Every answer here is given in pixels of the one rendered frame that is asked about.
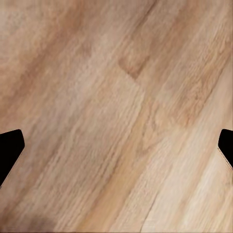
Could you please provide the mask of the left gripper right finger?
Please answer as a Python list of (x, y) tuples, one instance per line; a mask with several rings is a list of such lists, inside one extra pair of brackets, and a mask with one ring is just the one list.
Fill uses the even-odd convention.
[(233, 131), (227, 129), (221, 131), (218, 147), (233, 167)]

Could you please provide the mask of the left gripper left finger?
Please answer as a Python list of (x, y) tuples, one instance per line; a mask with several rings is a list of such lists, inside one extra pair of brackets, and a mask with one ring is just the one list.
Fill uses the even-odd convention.
[(0, 187), (25, 147), (20, 129), (0, 134)]

